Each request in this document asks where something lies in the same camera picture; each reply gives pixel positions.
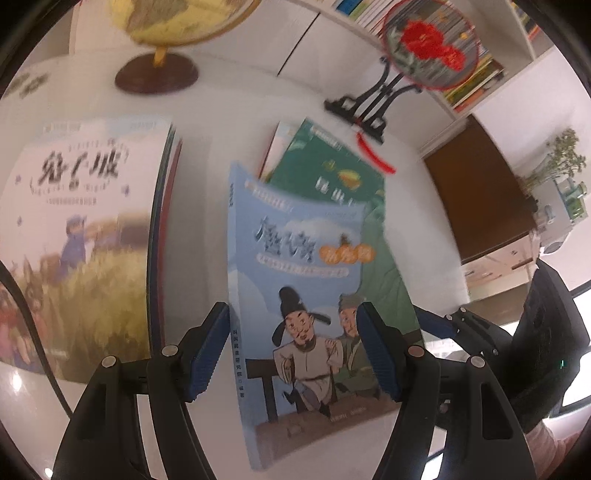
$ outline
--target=blue book cover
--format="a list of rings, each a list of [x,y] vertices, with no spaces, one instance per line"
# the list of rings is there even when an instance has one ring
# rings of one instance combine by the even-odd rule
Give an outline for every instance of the blue book cover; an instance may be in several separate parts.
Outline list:
[[[343,0],[336,9],[345,15],[350,15],[360,3],[361,0]]]
[[[372,248],[362,243],[365,208],[293,197],[232,168],[231,341],[253,469],[396,408],[357,332],[361,260],[330,257],[345,238]]]

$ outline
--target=cartoon old man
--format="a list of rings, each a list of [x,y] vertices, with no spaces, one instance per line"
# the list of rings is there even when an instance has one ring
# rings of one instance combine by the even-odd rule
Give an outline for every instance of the cartoon old man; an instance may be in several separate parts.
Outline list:
[[[330,318],[308,312],[292,287],[279,291],[283,322],[273,333],[275,346],[281,345],[283,333],[293,341],[273,352],[279,377],[293,386],[285,399],[296,405],[297,411],[317,410],[330,418],[329,404],[335,399],[332,374],[343,366],[343,346],[340,342],[316,335],[314,321],[330,324]]]
[[[343,368],[335,375],[338,397],[355,393],[361,397],[379,398],[378,379],[369,362],[357,331],[357,308],[365,299],[356,293],[341,295],[339,317],[343,335],[338,340],[343,346]]]

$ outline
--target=wooden globe base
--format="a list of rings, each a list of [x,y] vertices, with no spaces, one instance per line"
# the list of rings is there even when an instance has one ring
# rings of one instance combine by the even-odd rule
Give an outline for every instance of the wooden globe base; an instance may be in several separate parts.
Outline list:
[[[193,61],[177,53],[167,53],[160,66],[154,66],[154,54],[130,60],[115,76],[115,85],[128,93],[158,95],[183,90],[199,78]]]

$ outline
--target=white wall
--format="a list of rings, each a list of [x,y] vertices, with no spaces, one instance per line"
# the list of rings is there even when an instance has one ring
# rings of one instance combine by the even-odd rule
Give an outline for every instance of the white wall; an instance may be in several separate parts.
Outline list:
[[[478,105],[475,114],[518,174],[540,163],[546,141],[574,128],[580,139],[577,150],[589,159],[589,168],[576,180],[591,186],[591,98],[556,48]],[[586,204],[591,211],[591,198]],[[562,248],[544,261],[558,270],[568,288],[591,279],[591,220],[578,224]]]
[[[70,45],[71,24],[72,10],[61,17],[51,30],[47,32],[23,62],[21,68],[59,55],[67,55]]]

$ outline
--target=globe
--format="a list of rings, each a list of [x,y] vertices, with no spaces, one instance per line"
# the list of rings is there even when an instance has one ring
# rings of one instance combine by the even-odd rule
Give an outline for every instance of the globe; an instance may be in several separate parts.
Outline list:
[[[154,55],[132,59],[115,84],[130,93],[177,91],[199,77],[188,57],[169,47],[195,44],[222,35],[247,18],[261,0],[111,0],[111,19],[138,44],[155,47]]]

